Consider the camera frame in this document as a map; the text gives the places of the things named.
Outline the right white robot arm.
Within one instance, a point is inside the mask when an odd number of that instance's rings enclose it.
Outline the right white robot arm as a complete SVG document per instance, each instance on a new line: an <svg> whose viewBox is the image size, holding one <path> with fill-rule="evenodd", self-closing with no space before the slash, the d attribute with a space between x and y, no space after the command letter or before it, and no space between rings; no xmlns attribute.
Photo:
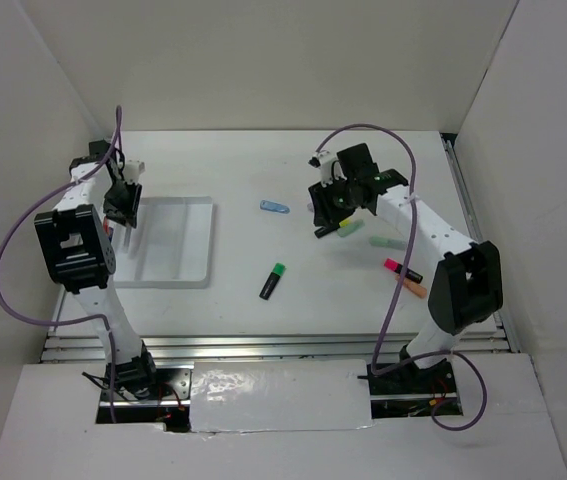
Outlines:
<svg viewBox="0 0 567 480"><path fill-rule="evenodd" d="M479 243L462 234L418 196L394 169L381 171L364 143L311 157L320 181L309 187L314 225L328 229L365 209L394 227L425 253L434 270L427 307L429 316L401 352L413 358L399 369L411 392L423 391L434 379L434 365L471 325L488 319L503 305L500 254L490 241Z"/></svg>

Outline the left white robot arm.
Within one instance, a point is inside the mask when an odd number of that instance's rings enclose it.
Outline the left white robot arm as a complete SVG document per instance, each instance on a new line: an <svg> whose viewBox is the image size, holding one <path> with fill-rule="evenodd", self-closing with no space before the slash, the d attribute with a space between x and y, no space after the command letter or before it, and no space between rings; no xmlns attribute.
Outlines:
<svg viewBox="0 0 567 480"><path fill-rule="evenodd" d="M72 160L75 185L34 226L52 281L72 294L101 340L104 382L118 394L146 400L159 390L160 374L132 328L114 285L116 225L137 227L144 164L128 162L111 141L93 141L89 154Z"/></svg>

